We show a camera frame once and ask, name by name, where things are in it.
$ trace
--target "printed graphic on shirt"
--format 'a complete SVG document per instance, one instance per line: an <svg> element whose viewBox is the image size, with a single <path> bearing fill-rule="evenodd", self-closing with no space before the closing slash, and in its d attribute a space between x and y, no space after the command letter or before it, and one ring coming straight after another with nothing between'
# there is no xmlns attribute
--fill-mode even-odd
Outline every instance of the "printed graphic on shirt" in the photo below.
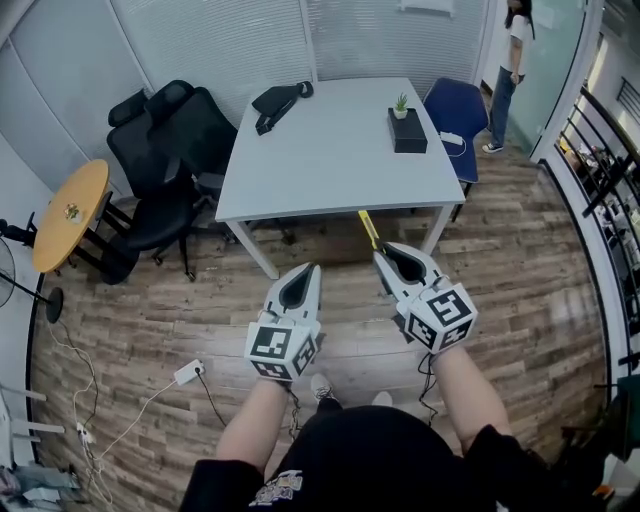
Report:
<svg viewBox="0 0 640 512"><path fill-rule="evenodd" d="M313 347L313 342L311 338L307 338L304 345L300 348L296 357L293 359L293 367L298 372L298 375L302 375L302 372L307 367L307 365L313 359L313 356L316 354L316 349Z"/></svg>
<svg viewBox="0 0 640 512"><path fill-rule="evenodd" d="M284 359L289 346L291 331L278 327L260 327L251 348L252 356Z"/></svg>
<svg viewBox="0 0 640 512"><path fill-rule="evenodd" d="M440 349L444 349L450 347L451 345L458 343L460 340L463 340L469 334L469 327L471 327L471 320L467 323L462 324L455 329L450 330L447 334L444 335L442 339L442 344L440 345Z"/></svg>
<svg viewBox="0 0 640 512"><path fill-rule="evenodd" d="M251 361L251 363L256 367L258 373L263 377L271 379L291 380L289 371L285 366L281 364L259 363L257 361Z"/></svg>
<svg viewBox="0 0 640 512"><path fill-rule="evenodd" d="M281 500L292 500L294 493L302 489L302 471L289 470L269 480L256 493L250 507L271 506Z"/></svg>
<svg viewBox="0 0 640 512"><path fill-rule="evenodd" d="M409 317L409 335L427 347L433 348L433 342L436 341L438 333L412 313Z"/></svg>
<svg viewBox="0 0 640 512"><path fill-rule="evenodd" d="M439 295L435 299L428 300L427 304L444 327L447 327L458 320L462 320L464 317L471 314L471 310L458 296L455 290Z"/></svg>

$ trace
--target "blue chair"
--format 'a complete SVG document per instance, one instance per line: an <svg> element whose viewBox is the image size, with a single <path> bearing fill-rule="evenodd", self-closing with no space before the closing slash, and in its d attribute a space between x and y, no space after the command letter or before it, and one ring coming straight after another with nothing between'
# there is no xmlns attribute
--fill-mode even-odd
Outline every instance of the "blue chair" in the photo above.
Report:
<svg viewBox="0 0 640 512"><path fill-rule="evenodd" d="M471 185L478 183L473 139L489 125L482 93L473 84L440 78L425 96L424 108L438 133L453 133L465 141L466 148L444 141L443 144L450 155L458 180L466 183L464 195L467 197ZM456 221L461 209L462 205L456 207L451 222Z"/></svg>

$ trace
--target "fan stand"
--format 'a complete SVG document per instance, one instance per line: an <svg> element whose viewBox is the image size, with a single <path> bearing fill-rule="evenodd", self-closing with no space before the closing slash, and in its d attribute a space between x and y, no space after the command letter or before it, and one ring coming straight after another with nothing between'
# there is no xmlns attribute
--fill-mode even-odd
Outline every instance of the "fan stand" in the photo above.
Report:
<svg viewBox="0 0 640 512"><path fill-rule="evenodd" d="M18 284L12 279L9 279L2 272L0 272L0 278L11 283L16 288L19 288L24 293L31 295L32 297L34 297L35 299L41 302L44 302L46 304L47 320L49 321L49 323L55 324L58 321L58 319L60 318L60 314L62 313L62 305L64 303L64 294L62 293L61 288L56 287L53 290L51 290L51 293L49 294L49 298L45 299L39 293L34 293L31 290L28 290L27 288L22 286L21 284Z"/></svg>

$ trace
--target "person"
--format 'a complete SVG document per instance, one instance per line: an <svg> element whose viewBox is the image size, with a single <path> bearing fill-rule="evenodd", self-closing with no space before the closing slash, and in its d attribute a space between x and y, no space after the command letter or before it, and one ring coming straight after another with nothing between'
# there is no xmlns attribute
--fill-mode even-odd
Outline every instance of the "person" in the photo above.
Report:
<svg viewBox="0 0 640 512"><path fill-rule="evenodd" d="M503 47L489 112L491 142L482 146L482 150L489 154L504 149L511 98L527 74L531 46L536 38L531 0L507 0L507 5L505 27L509 30L509 37Z"/></svg>
<svg viewBox="0 0 640 512"><path fill-rule="evenodd" d="M280 434L288 390L258 379L224 430L215 460L196 463L180 510L580 510L591 498L554 482L512 436L505 407L460 345L432 359L464 458L427 424L391 407L343 409L329 381L311 379L317 413L274 476L264 472Z"/></svg>

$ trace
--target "white shirt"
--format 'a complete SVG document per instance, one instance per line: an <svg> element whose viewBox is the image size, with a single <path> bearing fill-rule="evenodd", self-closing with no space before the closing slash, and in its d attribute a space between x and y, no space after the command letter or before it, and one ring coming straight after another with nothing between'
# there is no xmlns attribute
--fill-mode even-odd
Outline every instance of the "white shirt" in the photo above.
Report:
<svg viewBox="0 0 640 512"><path fill-rule="evenodd" d="M529 54L531 53L531 47L533 46L533 29L531 28L527 18L524 16L514 16L513 24L511 25L511 32L509 32L504 45L503 58L500 65L507 71L511 72L513 72L513 68L511 66L512 37L516 37L522 41L522 58L520 59L518 74L520 76L526 75L529 70Z"/></svg>

